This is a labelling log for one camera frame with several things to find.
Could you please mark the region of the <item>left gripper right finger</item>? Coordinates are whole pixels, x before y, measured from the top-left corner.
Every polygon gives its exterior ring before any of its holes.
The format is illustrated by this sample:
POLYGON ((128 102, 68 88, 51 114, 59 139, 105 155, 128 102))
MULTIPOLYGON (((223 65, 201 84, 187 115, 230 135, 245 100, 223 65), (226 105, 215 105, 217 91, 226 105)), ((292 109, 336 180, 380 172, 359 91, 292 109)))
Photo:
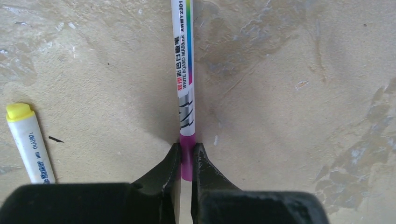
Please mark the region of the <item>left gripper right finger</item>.
POLYGON ((195 224, 329 223, 313 194, 241 190, 209 160, 202 143, 193 153, 191 217, 195 224))

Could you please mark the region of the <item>purple cap marker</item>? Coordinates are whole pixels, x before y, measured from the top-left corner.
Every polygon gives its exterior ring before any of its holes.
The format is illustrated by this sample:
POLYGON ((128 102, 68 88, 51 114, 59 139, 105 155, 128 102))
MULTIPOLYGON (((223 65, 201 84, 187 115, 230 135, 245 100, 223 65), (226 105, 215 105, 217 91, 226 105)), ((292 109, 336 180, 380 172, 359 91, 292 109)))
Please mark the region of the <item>purple cap marker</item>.
POLYGON ((191 0, 172 0, 171 12, 179 101, 179 140, 182 147, 181 177, 191 182, 193 179, 193 148, 196 144, 193 2, 191 0))

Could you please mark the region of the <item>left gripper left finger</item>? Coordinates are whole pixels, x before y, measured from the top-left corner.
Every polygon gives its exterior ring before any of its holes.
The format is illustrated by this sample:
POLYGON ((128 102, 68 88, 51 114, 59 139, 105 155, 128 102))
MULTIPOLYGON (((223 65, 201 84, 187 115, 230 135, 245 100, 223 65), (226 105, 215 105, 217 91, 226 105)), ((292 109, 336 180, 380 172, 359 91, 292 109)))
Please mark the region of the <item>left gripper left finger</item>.
POLYGON ((132 183, 30 184, 0 209, 3 224, 175 224, 181 147, 132 183))

